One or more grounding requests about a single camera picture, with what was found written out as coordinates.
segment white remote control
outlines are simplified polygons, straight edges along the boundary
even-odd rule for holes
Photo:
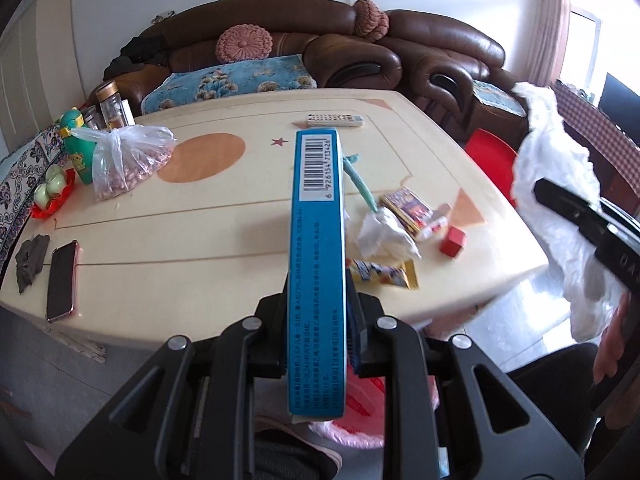
[[[309,114],[306,117],[307,126],[350,126],[358,127],[364,124],[361,115],[351,114]]]

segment red block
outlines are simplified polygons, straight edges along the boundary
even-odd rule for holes
[[[457,227],[450,227],[447,235],[440,243],[440,252],[454,258],[465,246],[465,232]]]

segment hand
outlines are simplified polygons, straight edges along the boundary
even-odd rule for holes
[[[620,297],[618,309],[611,323],[602,333],[598,354],[593,363],[593,381],[598,384],[604,376],[613,377],[618,371],[618,360],[625,351],[622,337],[622,321],[628,311],[629,296]],[[607,410],[604,421],[610,430],[627,426],[640,410],[640,376],[636,377],[622,397]]]

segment smartphone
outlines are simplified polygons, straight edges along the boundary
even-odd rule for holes
[[[74,310],[78,248],[78,241],[73,240],[51,254],[47,289],[47,321],[50,323],[68,316]]]

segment television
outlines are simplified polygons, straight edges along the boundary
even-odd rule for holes
[[[640,96],[607,74],[598,109],[640,146]]]

